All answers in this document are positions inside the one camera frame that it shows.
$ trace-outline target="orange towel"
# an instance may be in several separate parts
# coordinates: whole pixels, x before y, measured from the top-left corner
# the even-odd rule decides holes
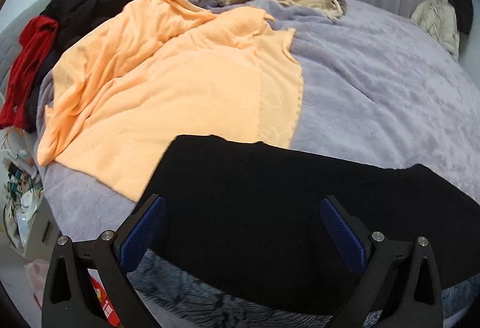
[[[289,52],[294,33],[265,22],[254,38],[262,71],[259,141],[281,148],[290,146],[302,108],[302,68]]]
[[[186,0],[129,3],[53,68],[54,102],[46,108],[39,163],[55,159],[138,201],[177,135],[258,141],[263,61],[293,71],[289,90],[279,95],[287,103],[298,100],[298,74],[301,81],[288,53],[293,32],[272,31],[265,19],[272,17],[253,7],[215,15]],[[256,38],[272,45],[275,56],[259,50]],[[280,127],[267,118],[265,129],[273,123],[286,131],[276,139],[288,145],[299,108],[285,110]]]

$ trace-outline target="red cloth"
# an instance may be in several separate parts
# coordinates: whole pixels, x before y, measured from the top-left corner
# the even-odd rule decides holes
[[[20,34],[23,49],[10,70],[7,96],[0,112],[0,129],[8,126],[26,128],[26,101],[35,73],[53,46],[57,28],[57,21],[40,15],[30,20]]]

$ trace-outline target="pile of clothes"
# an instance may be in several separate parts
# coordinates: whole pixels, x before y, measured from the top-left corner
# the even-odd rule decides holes
[[[294,30],[267,20],[248,6],[217,15],[187,0],[132,1],[53,67],[39,164],[55,160],[138,201],[179,134],[288,147],[302,70],[289,53]]]
[[[0,129],[35,130],[40,85],[61,54],[133,0],[52,0],[20,34],[22,52],[10,70]]]

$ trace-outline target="screw head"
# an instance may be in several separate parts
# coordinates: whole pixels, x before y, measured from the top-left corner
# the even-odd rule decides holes
[[[423,247],[428,245],[428,239],[426,237],[420,236],[417,241]]]
[[[68,236],[62,236],[57,240],[58,245],[65,245],[68,242]]]
[[[382,232],[373,232],[371,234],[371,238],[378,242],[385,240],[385,236],[383,235]]]
[[[111,230],[106,230],[102,233],[102,240],[108,241],[113,238],[113,232]]]

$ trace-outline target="floor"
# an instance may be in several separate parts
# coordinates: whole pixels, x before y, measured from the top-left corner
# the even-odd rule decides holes
[[[5,234],[0,232],[0,280],[30,327],[41,328],[42,312],[28,282],[25,271],[26,261],[13,251],[8,243]]]

